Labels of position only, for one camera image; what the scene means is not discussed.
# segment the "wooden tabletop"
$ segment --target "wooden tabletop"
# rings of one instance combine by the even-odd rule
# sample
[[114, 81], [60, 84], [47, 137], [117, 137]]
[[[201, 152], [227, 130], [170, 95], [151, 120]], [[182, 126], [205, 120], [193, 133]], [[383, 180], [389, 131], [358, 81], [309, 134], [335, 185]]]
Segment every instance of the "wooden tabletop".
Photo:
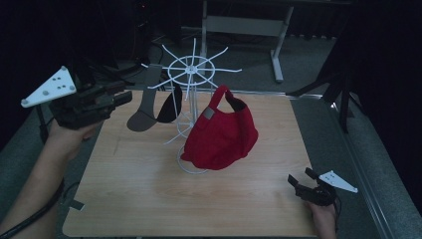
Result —
[[[142, 92], [106, 120], [75, 196], [64, 233], [75, 237], [111, 236], [315, 236], [311, 214], [287, 182], [316, 183], [288, 98], [234, 94], [248, 104], [259, 138], [246, 158], [202, 174], [183, 171], [177, 161], [186, 138], [175, 123], [157, 123], [134, 132], [126, 122]], [[158, 113], [169, 93], [157, 92]], [[198, 109], [210, 101], [198, 94]], [[184, 112], [189, 102], [183, 101]], [[230, 112], [225, 100], [222, 111]]]

